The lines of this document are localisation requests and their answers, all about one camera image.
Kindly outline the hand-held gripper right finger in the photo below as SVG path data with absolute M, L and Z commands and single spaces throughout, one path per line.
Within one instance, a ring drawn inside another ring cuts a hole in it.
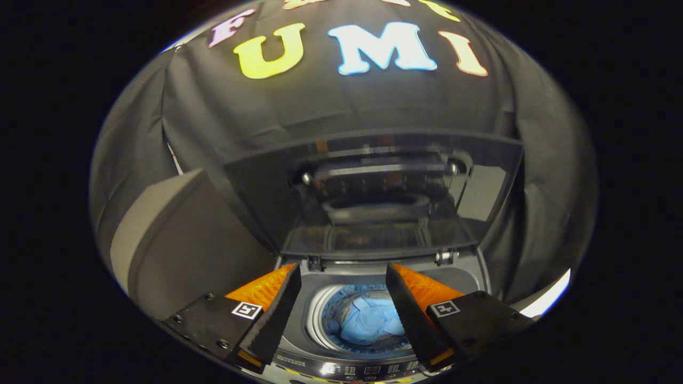
M 386 266 L 385 283 L 413 353 L 430 372 L 470 364 L 535 323 L 483 290 L 464 294 L 400 264 Z

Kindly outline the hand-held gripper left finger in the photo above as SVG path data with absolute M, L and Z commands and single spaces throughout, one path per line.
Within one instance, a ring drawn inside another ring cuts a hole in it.
M 162 321 L 225 364 L 261 374 L 273 361 L 302 286 L 297 263 L 225 295 L 207 292 Z

